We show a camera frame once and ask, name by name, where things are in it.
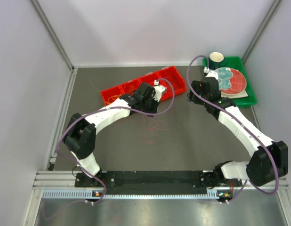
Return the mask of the red four-compartment bin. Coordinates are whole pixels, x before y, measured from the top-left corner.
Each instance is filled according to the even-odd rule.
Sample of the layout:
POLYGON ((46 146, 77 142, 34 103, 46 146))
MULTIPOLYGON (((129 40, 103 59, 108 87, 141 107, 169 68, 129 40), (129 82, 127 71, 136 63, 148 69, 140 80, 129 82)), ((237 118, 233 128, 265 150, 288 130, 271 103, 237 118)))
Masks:
POLYGON ((168 80, 174 88, 175 95, 186 92, 186 82, 180 75, 176 67, 169 66, 155 72, 148 73, 136 79, 124 82, 117 86, 100 91, 104 105, 109 105, 123 94, 132 94, 142 82, 154 85, 154 80, 164 78, 168 80))

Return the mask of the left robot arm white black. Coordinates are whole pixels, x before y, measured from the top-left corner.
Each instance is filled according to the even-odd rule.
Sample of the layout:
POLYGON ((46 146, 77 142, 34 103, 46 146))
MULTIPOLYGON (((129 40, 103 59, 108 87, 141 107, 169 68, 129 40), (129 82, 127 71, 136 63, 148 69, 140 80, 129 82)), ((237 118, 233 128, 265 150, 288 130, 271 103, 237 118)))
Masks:
POLYGON ((166 92, 166 87, 156 83, 154 86, 142 82, 138 89, 121 95, 111 104, 101 108, 98 113, 86 116, 78 121, 63 138, 63 143, 75 157, 85 181, 90 186, 101 183, 101 168, 93 151, 96 135, 117 120, 126 118, 136 111, 157 113, 160 100, 166 92))

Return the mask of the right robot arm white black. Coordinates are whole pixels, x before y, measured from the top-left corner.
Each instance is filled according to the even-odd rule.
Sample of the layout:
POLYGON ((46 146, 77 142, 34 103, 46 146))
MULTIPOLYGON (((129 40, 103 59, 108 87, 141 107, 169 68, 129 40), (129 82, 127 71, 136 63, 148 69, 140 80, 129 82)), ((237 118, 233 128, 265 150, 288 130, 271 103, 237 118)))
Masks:
POLYGON ((214 77, 191 81, 189 87, 188 101, 203 105, 235 135, 250 156, 249 161, 218 164, 214 169, 214 179, 219 186, 226 186, 232 179, 263 186, 288 174, 288 146, 264 135, 241 113, 233 100, 222 97, 214 77))

